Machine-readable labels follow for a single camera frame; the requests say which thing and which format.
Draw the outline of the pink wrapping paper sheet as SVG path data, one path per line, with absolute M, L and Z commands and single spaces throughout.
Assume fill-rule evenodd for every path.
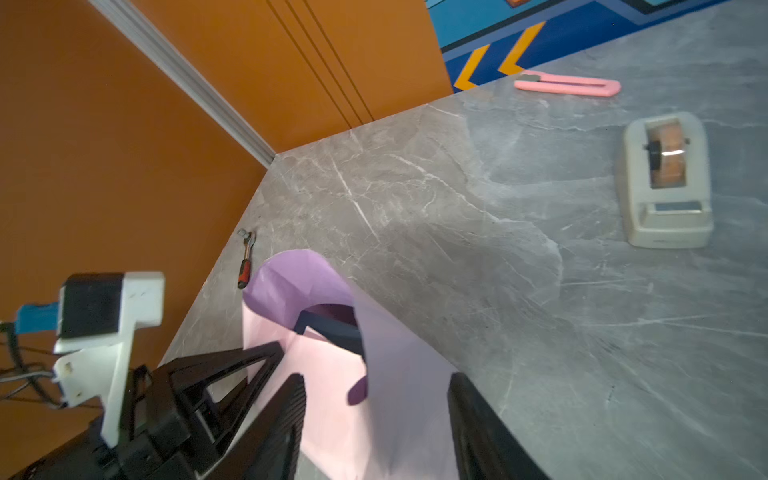
M 312 329 L 293 331 L 317 304 L 351 306 L 365 359 Z M 243 293 L 243 344 L 278 342 L 284 356 L 265 395 L 291 374 L 306 388 L 301 452 L 331 479 L 454 479 L 447 394 L 454 366 L 319 253 L 265 261 Z

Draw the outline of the dark navy gift box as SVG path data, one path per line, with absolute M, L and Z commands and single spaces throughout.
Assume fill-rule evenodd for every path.
M 312 329 L 330 343 L 365 359 L 360 328 L 351 306 L 317 304 L 299 313 L 293 331 L 306 335 Z

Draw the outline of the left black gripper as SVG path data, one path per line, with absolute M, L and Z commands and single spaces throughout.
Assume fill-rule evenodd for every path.
M 108 446 L 99 417 L 13 479 L 197 479 L 220 461 L 284 356 L 278 342 L 130 371 Z

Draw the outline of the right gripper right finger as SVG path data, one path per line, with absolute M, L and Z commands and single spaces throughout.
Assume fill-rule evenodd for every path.
M 451 376 L 447 402 L 461 480 L 548 480 L 465 374 Z

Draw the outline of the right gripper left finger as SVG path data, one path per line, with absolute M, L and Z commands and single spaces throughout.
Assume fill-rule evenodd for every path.
M 222 480 L 293 479 L 305 413 L 304 378 L 292 374 L 207 477 Z

